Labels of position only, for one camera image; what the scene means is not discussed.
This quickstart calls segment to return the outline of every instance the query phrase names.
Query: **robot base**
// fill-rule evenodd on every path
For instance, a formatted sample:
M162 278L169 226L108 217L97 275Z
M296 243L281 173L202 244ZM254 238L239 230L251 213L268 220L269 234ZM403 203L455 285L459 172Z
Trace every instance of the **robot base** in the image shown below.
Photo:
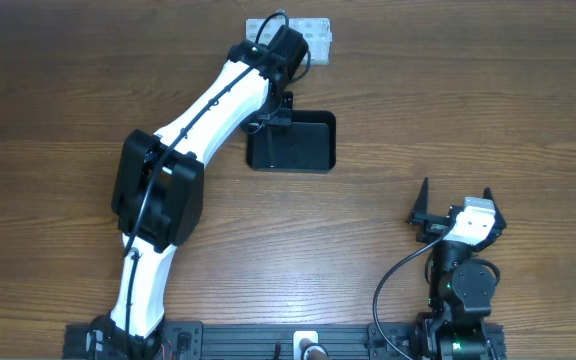
M408 352L414 326L408 323L381 323L391 340ZM68 325L64 338L64 359L85 359L88 325ZM293 360L295 331L316 331L319 343L334 360L403 359L386 346L374 324L362 325L204 325L201 322L173 321L163 326L166 356L175 360ZM503 327L486 325L500 359L506 359ZM108 346L95 359L126 359Z

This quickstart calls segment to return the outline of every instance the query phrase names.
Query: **wooden tabletop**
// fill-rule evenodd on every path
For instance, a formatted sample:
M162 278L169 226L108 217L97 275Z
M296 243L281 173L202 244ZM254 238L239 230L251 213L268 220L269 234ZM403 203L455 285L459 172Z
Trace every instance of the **wooden tabletop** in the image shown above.
M207 167L175 255L171 320L372 321L425 176L444 214L491 187L508 222L489 321L511 358L576 358L576 1L0 0L0 357L59 357L64 327L115 304L110 199L123 140L214 81L247 18L329 17L330 65L291 87L337 117L328 174L252 171L240 131ZM385 321L425 311L423 259Z

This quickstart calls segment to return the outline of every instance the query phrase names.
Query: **white plastic part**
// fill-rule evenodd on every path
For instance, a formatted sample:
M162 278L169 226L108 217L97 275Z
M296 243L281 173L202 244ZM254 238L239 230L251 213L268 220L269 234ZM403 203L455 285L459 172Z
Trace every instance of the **white plastic part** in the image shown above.
M261 24L265 19L246 20L246 39L255 41ZM277 30L284 25L285 21L281 16L268 21L264 27L264 32L259 37L260 44L268 44ZM290 19L290 28L299 31L304 36L310 49L311 65L327 65L330 54L330 44L332 44L332 32L330 31L330 19L327 18L299 18Z
M127 235L123 235L123 242L126 246ZM170 245L158 254L150 243L139 237L135 237L132 247L139 251L140 257L132 286L129 331L130 335L146 337L164 317L164 290L177 247ZM126 298L133 264L131 255L132 253L124 259L119 297L115 308L110 312L110 318L122 330L126 329Z
M464 210L457 215L455 226L446 240L477 245L486 240L495 224L495 204L492 200L466 197Z
M212 86L185 113L172 123L157 130L155 135L161 137L161 142L164 145L170 145L179 135L181 129L188 125L208 101L247 68L248 65L243 62L226 62ZM215 151L228 135L239 126L241 121L261 108L266 101L267 94L268 80L259 75L259 70L253 69L239 80L230 92L224 94L217 105L211 107L197 121L188 131L188 138L182 139L175 150L181 154L192 151L197 155L198 161L202 162L204 166L208 165Z

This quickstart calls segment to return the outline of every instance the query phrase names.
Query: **wood grain surface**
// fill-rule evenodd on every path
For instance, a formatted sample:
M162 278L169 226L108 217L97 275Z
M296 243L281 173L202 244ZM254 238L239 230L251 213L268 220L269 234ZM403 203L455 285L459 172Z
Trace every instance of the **wood grain surface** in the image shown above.
M121 144L214 81L247 18L329 17L331 63L292 86L337 116L326 175L261 173L237 132L207 168L168 319L372 321L424 176L432 212L490 186L508 221L481 255L511 358L576 358L576 1L0 0L0 357L59 357L64 327L110 310ZM383 320L426 309L423 260Z

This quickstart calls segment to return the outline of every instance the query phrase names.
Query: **wooden table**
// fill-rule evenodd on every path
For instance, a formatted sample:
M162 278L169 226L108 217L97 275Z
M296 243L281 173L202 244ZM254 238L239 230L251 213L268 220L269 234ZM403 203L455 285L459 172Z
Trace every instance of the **wooden table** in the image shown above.
M64 326L111 309L121 145L212 83L247 18L329 17L329 66L292 87L337 116L326 175L254 172L237 131L207 168L169 319L351 323L419 248L403 220L430 177L443 214L490 186L508 221L490 321L512 358L576 358L576 1L0 0L0 357L58 357ZM426 309L423 259L387 321Z

